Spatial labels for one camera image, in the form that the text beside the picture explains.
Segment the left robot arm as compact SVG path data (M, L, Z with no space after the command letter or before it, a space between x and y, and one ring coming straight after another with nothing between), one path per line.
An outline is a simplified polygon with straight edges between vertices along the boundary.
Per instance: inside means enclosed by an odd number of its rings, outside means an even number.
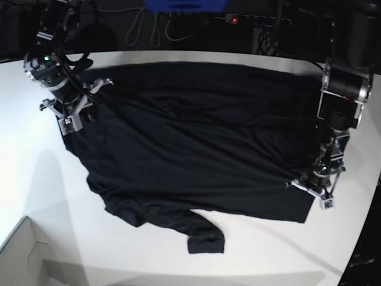
M270 44L276 56L307 61L322 72L318 153L298 188L330 188L345 170L349 130L371 96L380 45L379 1L275 1Z

